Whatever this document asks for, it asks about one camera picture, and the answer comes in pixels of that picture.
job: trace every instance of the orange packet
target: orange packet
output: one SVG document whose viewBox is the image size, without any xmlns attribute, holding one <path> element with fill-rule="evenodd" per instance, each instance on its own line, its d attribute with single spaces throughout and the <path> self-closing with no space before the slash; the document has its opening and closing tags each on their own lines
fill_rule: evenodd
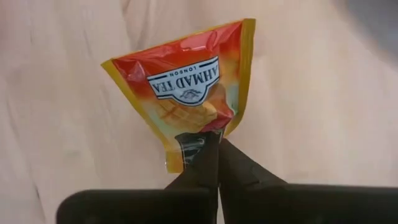
<svg viewBox="0 0 398 224">
<path fill-rule="evenodd" d="M 205 132 L 228 135 L 248 97 L 256 21 L 243 19 L 102 64 L 182 172 Z"/>
</svg>

